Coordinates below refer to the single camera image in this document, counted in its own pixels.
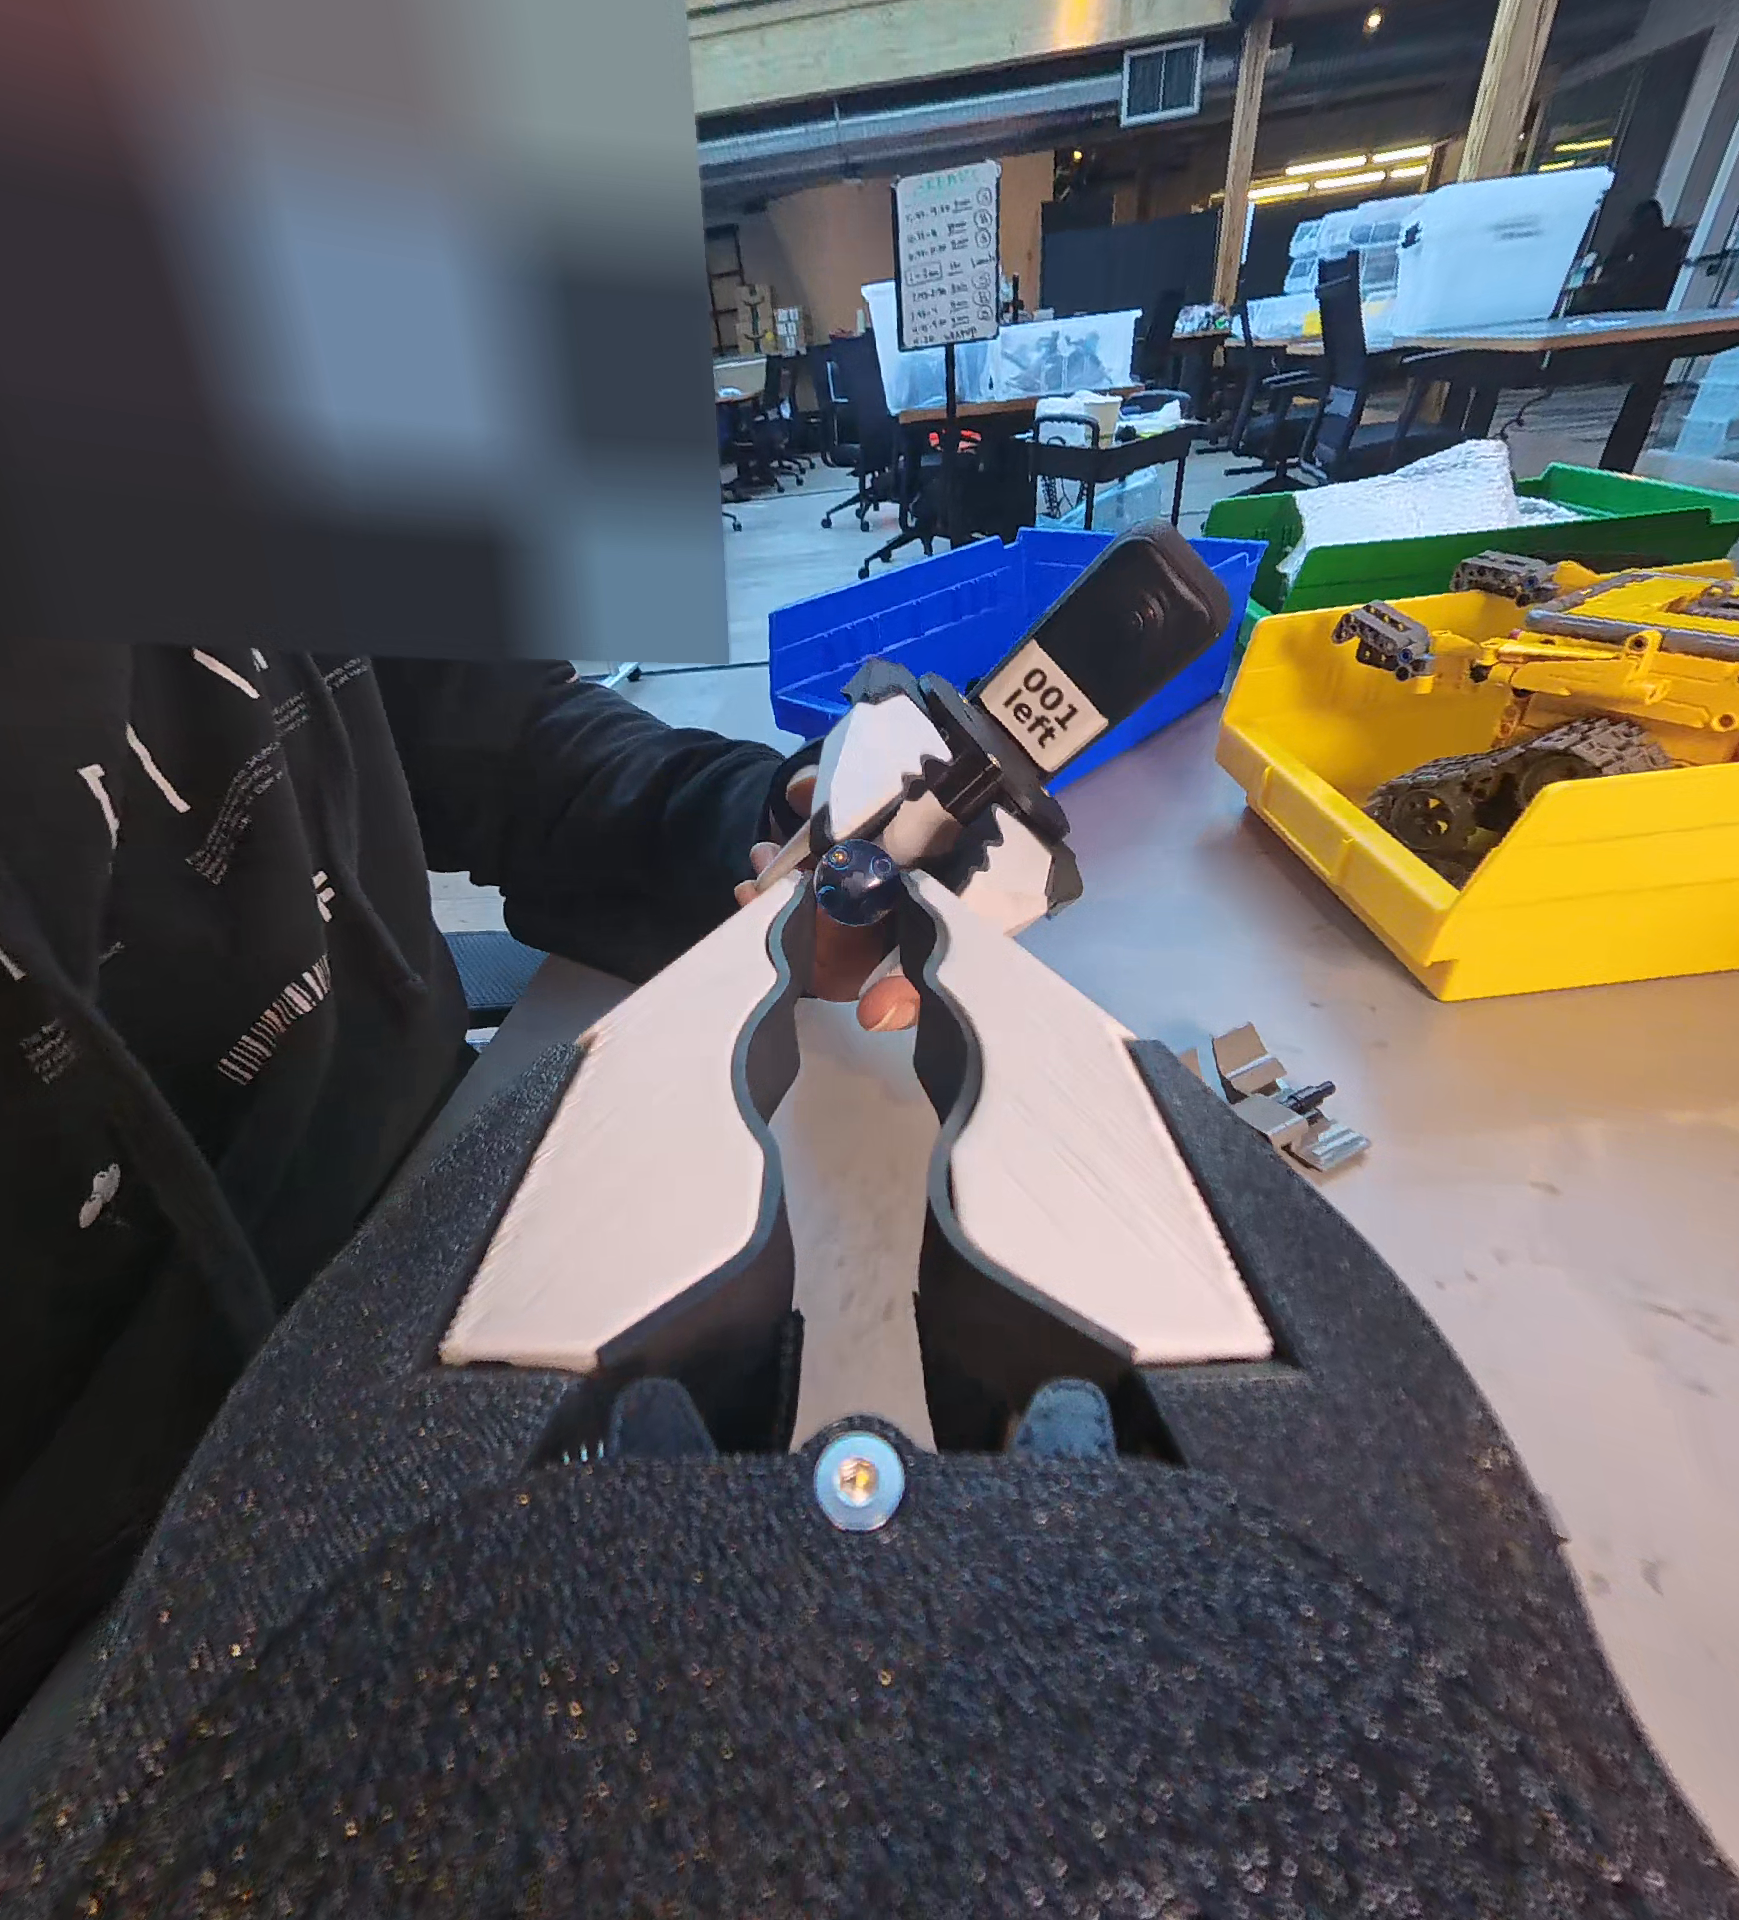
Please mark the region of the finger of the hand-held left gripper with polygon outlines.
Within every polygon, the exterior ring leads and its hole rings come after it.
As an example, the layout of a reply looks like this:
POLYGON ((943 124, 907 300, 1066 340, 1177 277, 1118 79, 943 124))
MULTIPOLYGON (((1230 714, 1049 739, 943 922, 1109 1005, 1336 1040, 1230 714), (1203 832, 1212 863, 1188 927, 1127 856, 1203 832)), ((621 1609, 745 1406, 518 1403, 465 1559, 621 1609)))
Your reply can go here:
POLYGON ((1066 907, 1066 833, 1026 819, 1004 797, 959 821, 930 792, 903 800, 889 818, 889 854, 920 887, 959 899, 1016 937, 1066 907))
POLYGON ((950 759, 950 745, 915 697, 850 708, 817 762, 808 868, 856 839, 881 846, 900 868, 952 851, 959 821, 931 788, 950 759))

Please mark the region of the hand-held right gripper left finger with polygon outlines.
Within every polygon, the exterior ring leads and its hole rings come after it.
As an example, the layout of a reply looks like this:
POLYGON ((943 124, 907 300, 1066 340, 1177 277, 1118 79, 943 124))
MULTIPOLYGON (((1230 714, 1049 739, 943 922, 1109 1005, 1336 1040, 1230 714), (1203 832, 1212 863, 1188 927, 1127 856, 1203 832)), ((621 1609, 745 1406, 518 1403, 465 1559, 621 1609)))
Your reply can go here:
POLYGON ((717 1446, 787 1445, 802 1316, 770 1124, 811 960, 810 881, 777 881, 584 1033, 443 1365, 561 1372, 606 1403, 672 1378, 717 1446))

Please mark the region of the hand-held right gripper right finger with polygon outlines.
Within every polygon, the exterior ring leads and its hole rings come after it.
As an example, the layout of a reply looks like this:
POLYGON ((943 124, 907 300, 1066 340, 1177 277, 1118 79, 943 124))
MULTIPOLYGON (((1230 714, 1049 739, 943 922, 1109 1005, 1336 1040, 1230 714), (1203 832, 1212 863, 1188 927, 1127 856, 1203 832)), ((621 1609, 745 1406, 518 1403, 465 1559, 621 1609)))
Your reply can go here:
POLYGON ((1002 1451, 1062 1378, 1146 1436, 1150 1372, 1273 1360, 1134 1033, 943 883, 909 881, 900 924, 938 1117, 914 1294, 936 1445, 1002 1451))

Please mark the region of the blue plastic bin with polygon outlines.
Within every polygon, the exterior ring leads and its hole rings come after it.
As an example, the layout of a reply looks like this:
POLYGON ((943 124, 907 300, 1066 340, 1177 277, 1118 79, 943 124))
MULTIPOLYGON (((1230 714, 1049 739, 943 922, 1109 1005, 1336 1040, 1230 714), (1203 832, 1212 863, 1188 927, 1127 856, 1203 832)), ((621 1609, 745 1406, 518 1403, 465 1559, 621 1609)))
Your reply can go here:
MULTIPOLYGON (((914 674, 938 672, 958 685, 973 682, 1111 540, 1106 530, 1032 527, 1012 543, 985 537, 771 610, 768 667, 777 728, 802 739, 828 734, 846 704, 844 687, 863 659, 893 659, 914 674)), ((1079 756, 1056 779, 1056 792, 1221 692, 1267 545, 1225 537, 1192 537, 1191 543, 1230 598, 1223 637, 1079 756)))

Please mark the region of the person's left forearm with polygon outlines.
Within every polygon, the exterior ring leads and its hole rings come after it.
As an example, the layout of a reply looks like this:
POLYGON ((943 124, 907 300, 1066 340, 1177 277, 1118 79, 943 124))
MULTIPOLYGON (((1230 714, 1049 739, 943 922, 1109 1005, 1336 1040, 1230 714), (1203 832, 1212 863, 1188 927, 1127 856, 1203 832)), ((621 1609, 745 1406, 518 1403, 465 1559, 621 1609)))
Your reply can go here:
POLYGON ((376 685, 426 868, 496 889, 521 943, 630 980, 736 911, 820 756, 669 726, 567 662, 379 659, 376 685))

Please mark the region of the grey desk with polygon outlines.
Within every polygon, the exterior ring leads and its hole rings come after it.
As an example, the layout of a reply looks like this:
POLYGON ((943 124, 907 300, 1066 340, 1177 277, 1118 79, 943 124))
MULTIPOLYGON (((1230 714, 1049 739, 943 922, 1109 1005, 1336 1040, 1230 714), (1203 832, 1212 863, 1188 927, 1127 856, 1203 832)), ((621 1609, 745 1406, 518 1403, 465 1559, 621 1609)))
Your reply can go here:
POLYGON ((547 962, 286 1322, 81 1705, 0 1756, 0 1916, 1739 1916, 1739 976, 1405 1005, 1326 925, 1292 1170, 1137 1064, 1288 1362, 1161 1455, 578 1465, 418 1309, 624 993, 547 962))

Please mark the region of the person's left hand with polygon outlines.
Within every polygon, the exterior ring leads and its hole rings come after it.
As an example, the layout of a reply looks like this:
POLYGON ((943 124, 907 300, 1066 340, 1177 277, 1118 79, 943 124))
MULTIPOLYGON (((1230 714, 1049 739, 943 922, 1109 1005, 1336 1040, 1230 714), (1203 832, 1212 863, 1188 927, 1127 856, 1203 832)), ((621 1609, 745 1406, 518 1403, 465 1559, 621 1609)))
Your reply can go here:
MULTIPOLYGON (((820 750, 810 748, 786 758, 777 769, 779 776, 764 807, 765 835, 747 854, 753 877, 736 885, 737 905, 755 899, 759 894, 758 877, 779 856, 786 839, 808 821, 817 779, 817 756, 820 750)), ((829 1001, 853 1001, 857 1023, 865 1032, 896 1032, 914 1026, 921 999, 892 952, 893 933, 888 924, 844 925, 817 907, 805 991, 829 1001)))

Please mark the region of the black utility cart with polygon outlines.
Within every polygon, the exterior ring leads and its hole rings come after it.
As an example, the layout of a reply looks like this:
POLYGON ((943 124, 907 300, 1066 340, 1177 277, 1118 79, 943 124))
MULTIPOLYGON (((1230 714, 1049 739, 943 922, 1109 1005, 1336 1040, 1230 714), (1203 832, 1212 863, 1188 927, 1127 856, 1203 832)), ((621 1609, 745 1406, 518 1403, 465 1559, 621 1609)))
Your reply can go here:
POLYGON ((1036 521, 1096 532, 1157 517, 1179 522, 1201 434, 1194 400, 1179 391, 1039 399, 1024 436, 1036 521))

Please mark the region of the grey brick panel assembly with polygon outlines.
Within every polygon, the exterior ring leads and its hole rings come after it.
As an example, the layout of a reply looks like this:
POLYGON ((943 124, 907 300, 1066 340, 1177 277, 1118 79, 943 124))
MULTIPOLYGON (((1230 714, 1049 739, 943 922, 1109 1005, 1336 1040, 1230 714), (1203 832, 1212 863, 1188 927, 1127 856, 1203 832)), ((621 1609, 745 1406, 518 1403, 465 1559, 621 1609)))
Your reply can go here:
POLYGON ((1371 1152, 1369 1137, 1333 1111, 1336 1080, 1291 1076, 1252 1021, 1203 1038, 1177 1058, 1243 1124, 1307 1170, 1336 1172, 1371 1152))

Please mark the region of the dark mesh chair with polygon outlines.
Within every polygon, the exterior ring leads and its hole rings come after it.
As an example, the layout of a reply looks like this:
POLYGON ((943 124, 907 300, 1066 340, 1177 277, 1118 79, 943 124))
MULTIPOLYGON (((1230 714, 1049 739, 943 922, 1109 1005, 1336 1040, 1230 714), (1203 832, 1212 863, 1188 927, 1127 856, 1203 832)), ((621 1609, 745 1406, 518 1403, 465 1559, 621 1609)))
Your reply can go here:
POLYGON ((480 1052, 515 1010, 547 954, 495 929, 449 932, 444 941, 466 1001, 466 1040, 480 1052))

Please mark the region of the clear plastic bin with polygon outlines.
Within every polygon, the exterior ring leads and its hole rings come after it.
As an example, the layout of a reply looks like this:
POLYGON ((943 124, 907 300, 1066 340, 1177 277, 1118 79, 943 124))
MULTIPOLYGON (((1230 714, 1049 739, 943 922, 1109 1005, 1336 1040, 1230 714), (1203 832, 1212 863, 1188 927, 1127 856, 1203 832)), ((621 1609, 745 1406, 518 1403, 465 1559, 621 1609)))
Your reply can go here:
POLYGON ((999 327, 989 343, 984 395, 1034 400, 1135 388, 1140 378, 1131 363, 1142 321, 1135 306, 999 327))

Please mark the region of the white bubble wrap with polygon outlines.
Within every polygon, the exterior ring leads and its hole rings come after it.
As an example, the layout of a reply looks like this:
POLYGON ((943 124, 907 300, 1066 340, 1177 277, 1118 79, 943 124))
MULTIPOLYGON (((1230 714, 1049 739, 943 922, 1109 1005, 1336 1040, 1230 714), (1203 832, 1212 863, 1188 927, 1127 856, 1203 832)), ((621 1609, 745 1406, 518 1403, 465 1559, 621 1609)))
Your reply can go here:
POLYGON ((1520 528, 1584 517, 1567 502, 1514 489, 1502 441, 1467 441, 1395 473, 1339 481, 1292 497, 1300 517, 1286 568, 1319 546, 1520 528))

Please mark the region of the black office chair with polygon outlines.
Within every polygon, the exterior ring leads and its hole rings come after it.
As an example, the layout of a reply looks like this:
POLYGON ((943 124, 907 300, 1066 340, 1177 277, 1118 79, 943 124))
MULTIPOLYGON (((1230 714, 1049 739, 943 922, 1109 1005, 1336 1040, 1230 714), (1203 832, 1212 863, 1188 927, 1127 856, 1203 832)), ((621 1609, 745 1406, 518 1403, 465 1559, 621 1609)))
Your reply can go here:
POLYGON ((825 456, 851 473, 857 528, 865 528, 871 510, 884 502, 896 506, 900 518, 897 532, 857 566, 857 579, 865 580, 874 562, 892 560, 911 543, 930 556, 941 537, 939 458, 930 450, 928 434, 905 428, 889 408, 875 339, 870 332, 833 339, 824 373, 829 396, 825 456))
POLYGON ((722 512, 732 530, 741 530, 737 502, 761 486, 782 491, 783 475, 802 486, 810 461, 796 448, 798 416, 786 396, 782 355, 743 355, 716 361, 716 428, 722 479, 722 512))
POLYGON ((1245 495, 1276 492, 1393 473, 1411 456, 1406 418, 1367 423, 1375 391, 1362 318, 1360 252, 1319 269, 1322 350, 1310 370, 1275 370, 1252 348, 1230 450, 1243 456, 1228 479, 1254 475, 1245 495))

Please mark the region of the whiteboard on stand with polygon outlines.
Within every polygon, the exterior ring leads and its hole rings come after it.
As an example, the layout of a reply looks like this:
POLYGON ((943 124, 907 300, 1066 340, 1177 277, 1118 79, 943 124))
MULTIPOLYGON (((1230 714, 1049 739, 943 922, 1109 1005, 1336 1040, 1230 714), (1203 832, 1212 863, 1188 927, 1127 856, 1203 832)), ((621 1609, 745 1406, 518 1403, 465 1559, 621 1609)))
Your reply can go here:
POLYGON ((892 184, 896 332, 902 350, 938 350, 943 370, 943 426, 938 489, 943 537, 961 543, 958 506, 958 347, 989 343, 999 331, 1002 166, 977 158, 892 184))

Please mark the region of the clear plastic storage box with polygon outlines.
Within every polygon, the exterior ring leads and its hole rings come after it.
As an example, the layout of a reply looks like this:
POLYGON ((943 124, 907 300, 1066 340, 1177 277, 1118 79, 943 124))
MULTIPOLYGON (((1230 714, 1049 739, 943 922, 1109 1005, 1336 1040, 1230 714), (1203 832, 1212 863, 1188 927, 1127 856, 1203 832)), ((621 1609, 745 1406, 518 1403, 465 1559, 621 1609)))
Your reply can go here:
POLYGON ((1321 267, 1326 261, 1356 252, 1360 256, 1362 300, 1391 300, 1399 283, 1402 235, 1424 201, 1420 194, 1406 194, 1339 204, 1300 223, 1288 242, 1282 293, 1310 298, 1321 267))

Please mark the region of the yellow tracked toy robot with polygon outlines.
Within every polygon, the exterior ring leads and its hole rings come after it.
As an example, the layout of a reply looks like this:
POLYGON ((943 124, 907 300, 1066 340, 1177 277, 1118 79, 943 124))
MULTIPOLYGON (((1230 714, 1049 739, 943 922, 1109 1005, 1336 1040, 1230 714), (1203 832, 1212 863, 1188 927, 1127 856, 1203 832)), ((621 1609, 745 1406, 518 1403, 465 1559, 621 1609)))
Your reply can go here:
POLYGON ((1562 781, 1739 762, 1739 572, 1483 551, 1451 587, 1476 614, 1376 598, 1333 641, 1437 709, 1488 718, 1472 750, 1391 772, 1362 809, 1462 885, 1537 796, 1562 781))

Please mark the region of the green plastic bin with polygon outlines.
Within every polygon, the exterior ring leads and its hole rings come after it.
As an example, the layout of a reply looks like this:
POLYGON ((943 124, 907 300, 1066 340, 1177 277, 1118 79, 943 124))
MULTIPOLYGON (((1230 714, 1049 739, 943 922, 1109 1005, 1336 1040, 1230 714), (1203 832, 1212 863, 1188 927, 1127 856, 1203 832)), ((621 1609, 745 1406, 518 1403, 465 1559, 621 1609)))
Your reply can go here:
POLYGON ((1543 560, 1696 562, 1739 543, 1739 491, 1553 463, 1514 479, 1520 495, 1577 506, 1584 517, 1520 528, 1319 546, 1298 568, 1285 562, 1300 534, 1296 492, 1237 495, 1210 504, 1210 537, 1267 545, 1252 597, 1265 610, 1317 610, 1400 601, 1451 588, 1457 564, 1485 551, 1543 560))

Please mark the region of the white storage box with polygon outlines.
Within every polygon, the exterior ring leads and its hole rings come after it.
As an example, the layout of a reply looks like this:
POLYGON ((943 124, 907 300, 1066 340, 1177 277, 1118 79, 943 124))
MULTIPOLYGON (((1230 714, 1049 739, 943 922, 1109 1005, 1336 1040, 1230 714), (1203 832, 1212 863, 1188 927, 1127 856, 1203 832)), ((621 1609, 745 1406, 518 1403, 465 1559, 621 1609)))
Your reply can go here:
POLYGON ((1553 316, 1615 175, 1603 165, 1454 182, 1402 223, 1395 343, 1553 316))

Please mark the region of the person's black hoodie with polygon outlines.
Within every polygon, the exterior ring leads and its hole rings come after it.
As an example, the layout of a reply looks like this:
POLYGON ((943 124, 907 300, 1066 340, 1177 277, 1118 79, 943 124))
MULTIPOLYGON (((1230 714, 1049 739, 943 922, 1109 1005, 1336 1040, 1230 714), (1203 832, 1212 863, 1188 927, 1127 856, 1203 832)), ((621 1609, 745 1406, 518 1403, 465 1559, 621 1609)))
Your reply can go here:
POLYGON ((468 1066, 539 667, 0 647, 0 1739, 468 1066))

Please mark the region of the yellow plastic bin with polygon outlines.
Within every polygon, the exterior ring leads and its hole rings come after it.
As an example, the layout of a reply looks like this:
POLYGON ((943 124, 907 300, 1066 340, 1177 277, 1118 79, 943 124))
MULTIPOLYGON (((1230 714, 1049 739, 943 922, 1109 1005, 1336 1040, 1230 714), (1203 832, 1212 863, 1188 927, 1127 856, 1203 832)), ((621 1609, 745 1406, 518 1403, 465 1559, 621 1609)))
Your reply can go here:
MULTIPOLYGON (((1454 590, 1405 610, 1476 614, 1454 590)), ((1347 610, 1267 614, 1219 762, 1251 809, 1438 999, 1739 969, 1739 762, 1562 781, 1457 885, 1364 809, 1395 769, 1479 748, 1333 641, 1347 610)))

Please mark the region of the long wooden table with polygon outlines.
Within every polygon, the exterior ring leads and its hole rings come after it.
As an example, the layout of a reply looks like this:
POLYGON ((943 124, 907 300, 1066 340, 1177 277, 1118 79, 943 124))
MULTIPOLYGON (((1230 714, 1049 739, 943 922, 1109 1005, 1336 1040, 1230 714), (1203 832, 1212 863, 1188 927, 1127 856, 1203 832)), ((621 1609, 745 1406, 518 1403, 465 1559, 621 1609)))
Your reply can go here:
POLYGON ((1486 430, 1492 396, 1502 391, 1625 387, 1625 403, 1598 456, 1598 466, 1612 473, 1634 468, 1673 363, 1736 347, 1739 302, 1405 332, 1393 343, 1413 399, 1435 383, 1469 391, 1464 430, 1486 430))

